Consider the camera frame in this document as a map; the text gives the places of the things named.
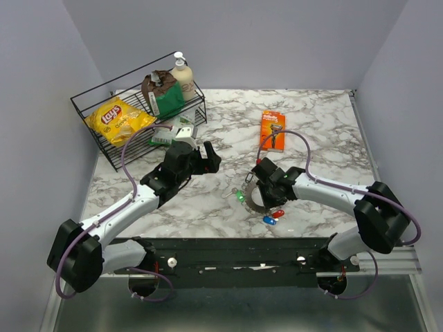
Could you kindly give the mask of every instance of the orange package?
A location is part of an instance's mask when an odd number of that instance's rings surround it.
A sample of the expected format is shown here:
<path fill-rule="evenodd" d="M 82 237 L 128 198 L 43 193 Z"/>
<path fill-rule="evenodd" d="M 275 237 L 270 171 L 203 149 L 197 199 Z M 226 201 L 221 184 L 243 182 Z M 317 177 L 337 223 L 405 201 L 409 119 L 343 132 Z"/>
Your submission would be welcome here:
<path fill-rule="evenodd" d="M 260 130 L 260 144 L 264 139 L 275 133 L 276 131 L 285 128 L 286 117 L 279 112 L 263 111 L 262 114 L 262 129 Z M 284 150 L 284 133 L 279 133 L 266 141 L 263 145 L 263 150 L 283 152 Z"/>

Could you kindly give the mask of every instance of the white pump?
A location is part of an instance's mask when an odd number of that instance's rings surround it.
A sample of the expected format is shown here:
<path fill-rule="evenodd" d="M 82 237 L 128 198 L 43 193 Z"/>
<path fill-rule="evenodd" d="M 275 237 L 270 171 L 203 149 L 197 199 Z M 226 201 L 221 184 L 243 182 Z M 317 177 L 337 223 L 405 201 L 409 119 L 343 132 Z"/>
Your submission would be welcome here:
<path fill-rule="evenodd" d="M 176 52 L 174 53 L 174 57 L 176 59 L 175 61 L 175 68 L 177 68 L 179 71 L 182 71 L 186 67 L 186 59 L 183 57 L 182 52 Z"/>

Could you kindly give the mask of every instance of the bolt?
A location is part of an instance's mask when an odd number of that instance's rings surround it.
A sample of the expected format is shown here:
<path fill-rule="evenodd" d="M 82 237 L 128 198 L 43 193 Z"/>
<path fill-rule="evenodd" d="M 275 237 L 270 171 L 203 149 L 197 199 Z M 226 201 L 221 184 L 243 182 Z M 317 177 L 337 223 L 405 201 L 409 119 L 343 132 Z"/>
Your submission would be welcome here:
<path fill-rule="evenodd" d="M 358 266 L 360 264 L 360 259 L 357 256 L 352 256 L 350 261 L 354 266 Z"/>
<path fill-rule="evenodd" d="M 175 257 L 171 257 L 168 259 L 168 266 L 170 268 L 175 268 L 176 265 L 177 265 L 177 260 L 175 259 Z"/>
<path fill-rule="evenodd" d="M 297 262 L 302 264 L 302 265 L 306 265 L 306 259 L 303 256 L 298 256 L 297 257 Z"/>

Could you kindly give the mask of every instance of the yellow chip bag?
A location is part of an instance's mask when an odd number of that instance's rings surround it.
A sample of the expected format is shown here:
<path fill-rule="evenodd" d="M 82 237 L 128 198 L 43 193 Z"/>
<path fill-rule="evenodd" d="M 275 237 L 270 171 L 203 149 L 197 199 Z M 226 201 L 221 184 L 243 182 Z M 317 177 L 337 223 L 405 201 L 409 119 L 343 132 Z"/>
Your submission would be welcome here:
<path fill-rule="evenodd" d="M 121 147 L 133 133 L 154 123 L 156 118 L 114 97 L 85 120 L 91 129 L 101 133 L 111 144 Z"/>

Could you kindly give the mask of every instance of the lay's logo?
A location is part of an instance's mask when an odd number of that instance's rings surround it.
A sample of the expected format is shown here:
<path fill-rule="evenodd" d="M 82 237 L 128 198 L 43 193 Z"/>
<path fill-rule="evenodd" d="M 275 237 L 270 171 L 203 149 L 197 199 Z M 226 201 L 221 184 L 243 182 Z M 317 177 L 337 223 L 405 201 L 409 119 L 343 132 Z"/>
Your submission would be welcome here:
<path fill-rule="evenodd" d="M 118 114 L 120 114 L 122 109 L 120 106 L 114 106 L 112 109 L 110 109 L 106 114 L 102 116 L 102 122 L 107 125 L 110 123 L 113 119 L 117 118 Z"/>

